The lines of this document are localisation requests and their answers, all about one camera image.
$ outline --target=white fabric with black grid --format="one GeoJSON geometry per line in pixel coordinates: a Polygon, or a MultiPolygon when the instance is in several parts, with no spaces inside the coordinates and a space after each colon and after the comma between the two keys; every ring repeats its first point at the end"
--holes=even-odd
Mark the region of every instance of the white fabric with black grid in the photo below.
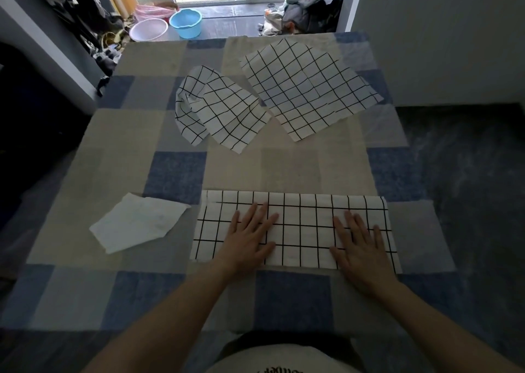
{"type": "Polygon", "coordinates": [[[288,38],[246,55],[240,65],[296,142],[383,100],[341,60],[288,38]]]}
{"type": "Polygon", "coordinates": [[[254,202],[268,202],[267,217],[279,213],[261,242],[276,244],[265,265],[337,269],[330,247],[343,245],[332,217],[348,228],[344,212],[351,210],[363,218],[372,236],[374,225],[379,226],[389,261],[396,273],[402,272],[388,206],[378,196],[203,190],[190,259],[211,260],[223,245],[234,212],[239,210],[241,219],[254,202]]]}
{"type": "Polygon", "coordinates": [[[183,137],[198,145],[210,133],[240,153],[272,117],[259,99],[218,71],[194,67],[176,92],[176,123],[183,137]]]}

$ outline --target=plastic basin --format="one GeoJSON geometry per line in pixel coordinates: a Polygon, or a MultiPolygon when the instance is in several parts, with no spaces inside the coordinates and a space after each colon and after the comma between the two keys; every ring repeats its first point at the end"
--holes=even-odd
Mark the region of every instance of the plastic basin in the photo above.
{"type": "Polygon", "coordinates": [[[130,30],[133,41],[164,41],[167,39],[167,23],[162,19],[146,19],[135,24],[130,30]]]}
{"type": "Polygon", "coordinates": [[[200,34],[202,15],[195,9],[181,9],[170,18],[170,26],[181,38],[195,38],[200,34]]]}

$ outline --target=pink plastic bag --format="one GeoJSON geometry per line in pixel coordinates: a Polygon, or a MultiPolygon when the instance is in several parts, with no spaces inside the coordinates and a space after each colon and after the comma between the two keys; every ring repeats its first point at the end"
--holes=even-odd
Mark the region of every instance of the pink plastic bag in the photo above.
{"type": "Polygon", "coordinates": [[[154,7],[151,5],[137,5],[135,8],[135,18],[137,21],[142,21],[146,19],[164,19],[168,20],[175,11],[173,9],[154,7]]]}

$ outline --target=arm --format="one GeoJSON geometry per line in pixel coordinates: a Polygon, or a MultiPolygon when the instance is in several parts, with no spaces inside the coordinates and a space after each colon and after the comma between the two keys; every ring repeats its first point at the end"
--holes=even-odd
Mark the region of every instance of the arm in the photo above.
{"type": "Polygon", "coordinates": [[[334,259],[358,290],[375,298],[391,313],[438,371],[523,373],[397,281],[378,227],[374,228],[372,239],[359,215],[348,211],[345,218],[353,241],[335,217],[334,225],[346,250],[332,248],[334,259]]]}
{"type": "Polygon", "coordinates": [[[228,283],[257,268],[273,251],[273,242],[258,250],[278,217],[272,215],[257,228],[267,208],[265,204],[256,212],[253,204],[240,223],[237,211],[217,257],[109,343],[83,373],[179,371],[228,283]]]}

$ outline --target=blue and beige checkered tablecloth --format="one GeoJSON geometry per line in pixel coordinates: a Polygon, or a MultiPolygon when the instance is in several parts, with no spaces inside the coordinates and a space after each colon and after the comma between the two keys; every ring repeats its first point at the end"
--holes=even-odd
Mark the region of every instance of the blue and beige checkered tablecloth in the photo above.
{"type": "MultiPolygon", "coordinates": [[[[403,274],[454,271],[367,36],[294,37],[343,59],[385,100],[300,142],[272,118],[241,155],[211,137],[194,147],[174,120],[175,91],[184,76],[203,64],[251,90],[238,58],[276,39],[130,44],[49,210],[2,326],[126,328],[198,269],[188,257],[202,189],[384,196],[403,274]],[[88,228],[128,192],[193,208],[166,237],[107,255],[88,228]]],[[[397,330],[338,271],[284,267],[264,267],[229,286],[205,325],[253,328],[397,330]]]]}

